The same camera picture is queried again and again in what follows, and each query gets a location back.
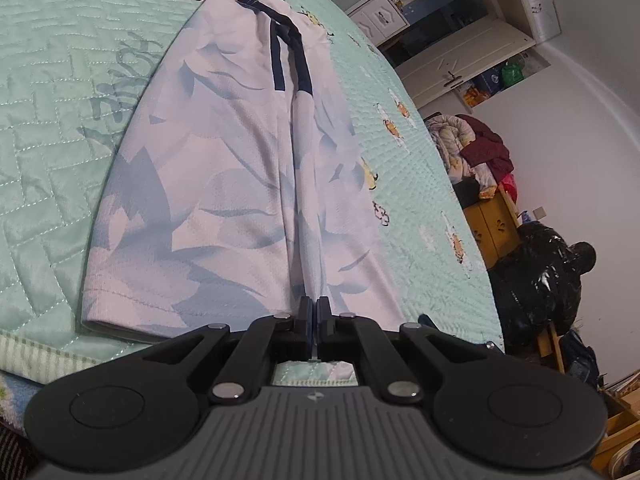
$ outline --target dark striped cloth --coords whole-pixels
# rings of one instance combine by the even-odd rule
[[[22,480],[37,465],[29,441],[0,424],[0,480]]]

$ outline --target maroon clothing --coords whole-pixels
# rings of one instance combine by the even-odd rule
[[[460,150],[460,155],[472,168],[486,162],[491,173],[494,174],[495,181],[500,183],[513,171],[509,150],[503,144],[502,138],[478,119],[468,115],[458,115],[458,117],[465,120],[476,134],[476,140]]]

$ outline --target cabinet door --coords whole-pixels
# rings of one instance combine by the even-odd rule
[[[474,236],[480,254],[487,269],[490,269],[498,261],[498,253],[495,250],[494,241],[491,238],[489,227],[484,221],[484,215],[480,210],[480,204],[467,207],[464,211],[466,222],[471,227],[471,234]]]
[[[416,107],[536,44],[526,34],[486,16],[402,63],[396,72]]]
[[[349,17],[355,22],[358,28],[365,33],[366,37],[369,38],[371,43],[373,43],[374,45],[379,45],[380,43],[385,41],[385,37],[382,32],[378,30],[378,28],[362,10],[354,12]]]
[[[502,195],[496,193],[491,200],[479,203],[484,221],[489,227],[498,257],[506,256],[520,244],[516,225]]]
[[[398,8],[389,0],[371,0],[360,9],[373,22],[384,38],[391,38],[406,27]]]

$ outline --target bed sheet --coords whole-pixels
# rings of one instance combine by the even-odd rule
[[[86,251],[132,111],[200,1],[0,0],[1,369],[48,383],[141,347],[79,325]],[[332,42],[405,316],[500,344],[478,248],[400,80],[331,1],[287,1]]]

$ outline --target metal rivet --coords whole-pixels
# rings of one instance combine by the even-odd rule
[[[420,393],[420,386],[411,381],[396,381],[391,383],[387,391],[395,397],[415,397]]]
[[[244,394],[244,388],[238,383],[220,383],[213,387],[212,393],[220,399],[237,399]]]

